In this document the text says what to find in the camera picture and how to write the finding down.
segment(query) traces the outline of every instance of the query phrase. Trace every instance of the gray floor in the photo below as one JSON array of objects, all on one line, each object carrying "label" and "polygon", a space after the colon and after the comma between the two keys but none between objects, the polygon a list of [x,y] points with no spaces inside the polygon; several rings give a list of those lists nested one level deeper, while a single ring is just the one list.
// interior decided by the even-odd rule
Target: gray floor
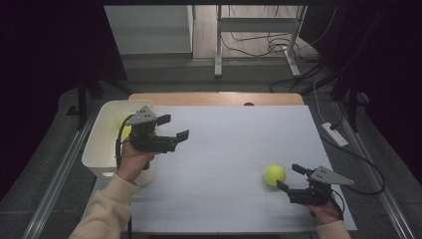
[{"label": "gray floor", "polygon": [[[290,79],[291,73],[284,61],[225,60],[223,77],[215,79],[212,61],[191,60],[154,60],[139,61],[125,59],[124,65],[128,82],[123,85],[136,93],[160,92],[261,92],[269,91],[270,83]],[[312,65],[300,64],[305,72]],[[311,86],[313,80],[306,80],[299,85]],[[127,94],[102,82],[105,95],[101,104],[111,100],[125,100]],[[317,91],[321,115],[325,121],[337,122],[340,118],[333,102],[329,98],[332,85]],[[287,88],[275,87],[276,92],[286,92]],[[313,114],[316,125],[321,124],[317,113],[317,101],[314,93],[304,96]],[[60,108],[49,131],[34,153],[13,188],[0,203],[0,235],[2,238],[20,238],[27,228],[38,203],[53,177],[56,168],[67,151],[78,125],[78,117],[66,116],[70,106],[77,105],[77,94],[71,90],[60,98]],[[358,108],[357,127],[371,157],[384,173],[387,187],[394,195],[399,207],[405,214],[415,238],[422,238],[422,187],[409,172],[402,160],[385,141],[364,112]],[[344,128],[338,130],[346,136]],[[321,130],[320,135],[328,138]],[[373,190],[368,176],[359,159],[324,143],[331,164],[337,172],[355,180],[361,190]],[[347,150],[354,151],[352,146]],[[72,170],[53,211],[47,221],[41,238],[67,238],[79,222],[91,194],[94,176],[81,163],[82,152],[76,158]],[[349,204],[358,230],[352,232],[353,238],[398,238],[390,216],[377,196],[362,196],[344,189],[345,199]],[[218,236],[218,238],[245,238],[244,236]],[[280,238],[310,238],[309,234],[280,235]]]}]

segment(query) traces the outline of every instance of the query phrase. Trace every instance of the white bin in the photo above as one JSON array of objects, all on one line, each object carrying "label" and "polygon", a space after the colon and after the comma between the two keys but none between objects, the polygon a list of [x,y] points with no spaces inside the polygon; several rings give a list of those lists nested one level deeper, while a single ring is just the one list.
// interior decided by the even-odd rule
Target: white bin
[{"label": "white bin", "polygon": [[[82,163],[101,181],[109,183],[116,172],[115,140],[124,119],[147,106],[155,113],[150,101],[114,101],[103,105],[94,123],[90,137],[82,156]],[[149,183],[155,174],[155,160],[149,163],[149,169],[143,171],[135,181],[143,186]]]}]

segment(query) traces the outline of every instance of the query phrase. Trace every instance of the white power strip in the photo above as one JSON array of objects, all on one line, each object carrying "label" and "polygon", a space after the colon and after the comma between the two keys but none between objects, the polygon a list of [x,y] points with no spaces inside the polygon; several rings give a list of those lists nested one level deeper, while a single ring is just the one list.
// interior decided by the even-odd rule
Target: white power strip
[{"label": "white power strip", "polygon": [[331,126],[331,123],[325,122],[322,125],[323,130],[332,138],[332,140],[337,143],[338,146],[346,146],[348,145],[348,142],[344,139],[344,137],[341,136],[341,134],[337,131],[337,129],[331,129],[329,128]]}]

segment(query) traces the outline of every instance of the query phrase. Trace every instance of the tennis ball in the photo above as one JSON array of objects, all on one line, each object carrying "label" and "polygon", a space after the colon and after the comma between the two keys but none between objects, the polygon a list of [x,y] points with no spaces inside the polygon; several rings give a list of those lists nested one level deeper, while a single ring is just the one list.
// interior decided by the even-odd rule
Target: tennis ball
[{"label": "tennis ball", "polygon": [[130,125],[125,126],[123,128],[123,131],[121,132],[121,138],[125,139],[125,138],[129,137],[130,132],[131,132],[131,126]]},{"label": "tennis ball", "polygon": [[284,182],[286,180],[285,169],[278,164],[271,164],[265,169],[265,180],[272,186],[277,185],[277,180]]}]

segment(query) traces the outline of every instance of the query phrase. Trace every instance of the beige sleeve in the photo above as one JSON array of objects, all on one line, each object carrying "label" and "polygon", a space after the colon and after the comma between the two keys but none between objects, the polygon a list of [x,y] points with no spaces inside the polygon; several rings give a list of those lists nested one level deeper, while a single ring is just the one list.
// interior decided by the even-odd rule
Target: beige sleeve
[{"label": "beige sleeve", "polygon": [[319,239],[350,239],[343,221],[336,221],[318,226],[316,233]]},{"label": "beige sleeve", "polygon": [[138,189],[115,174],[88,202],[85,217],[69,238],[119,238],[130,217],[130,199]]}]

